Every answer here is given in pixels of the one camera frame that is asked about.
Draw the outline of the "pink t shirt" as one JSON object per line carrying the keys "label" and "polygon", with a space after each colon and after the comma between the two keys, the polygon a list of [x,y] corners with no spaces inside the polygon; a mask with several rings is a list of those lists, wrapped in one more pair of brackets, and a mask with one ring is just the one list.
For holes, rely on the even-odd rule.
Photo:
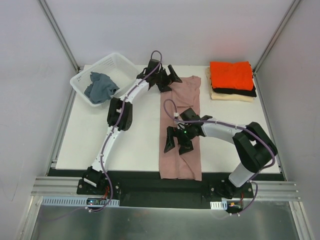
{"label": "pink t shirt", "polygon": [[160,124],[159,124],[159,173],[162,179],[189,179],[202,180],[200,138],[193,138],[193,150],[185,154],[179,154],[177,139],[174,139],[175,147],[164,152],[167,127],[175,127],[174,121],[166,114],[166,110],[173,115],[174,106],[177,112],[182,113],[192,108],[196,114],[200,113],[200,86],[201,78],[198,76],[183,77],[182,82],[174,82],[170,85],[171,91],[160,94]]}

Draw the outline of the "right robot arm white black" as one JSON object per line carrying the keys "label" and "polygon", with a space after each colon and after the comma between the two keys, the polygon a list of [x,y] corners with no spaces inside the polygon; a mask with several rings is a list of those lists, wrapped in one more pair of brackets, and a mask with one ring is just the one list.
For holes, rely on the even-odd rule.
{"label": "right robot arm white black", "polygon": [[192,108],[174,114],[178,125],[167,127],[163,152],[167,153],[179,145],[180,155],[194,150],[192,140],[196,137],[211,137],[233,144],[240,163],[223,182],[215,186],[215,193],[226,199],[237,197],[243,186],[260,171],[275,164],[278,149],[261,125],[251,122],[248,125],[235,125],[212,116],[200,117]]}

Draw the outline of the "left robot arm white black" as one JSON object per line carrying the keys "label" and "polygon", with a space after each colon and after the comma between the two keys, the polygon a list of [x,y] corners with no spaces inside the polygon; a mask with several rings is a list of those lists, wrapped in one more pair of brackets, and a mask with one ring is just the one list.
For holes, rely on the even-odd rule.
{"label": "left robot arm white black", "polygon": [[85,171],[82,179],[88,184],[88,188],[94,194],[99,195],[105,191],[109,178],[106,176],[108,156],[115,145],[117,138],[127,131],[133,122],[133,101],[140,95],[146,93],[156,85],[161,93],[171,91],[172,83],[182,83],[173,66],[167,66],[166,72],[161,61],[150,59],[148,66],[136,77],[133,85],[120,97],[113,97],[110,100],[107,114],[107,135],[101,149]]}

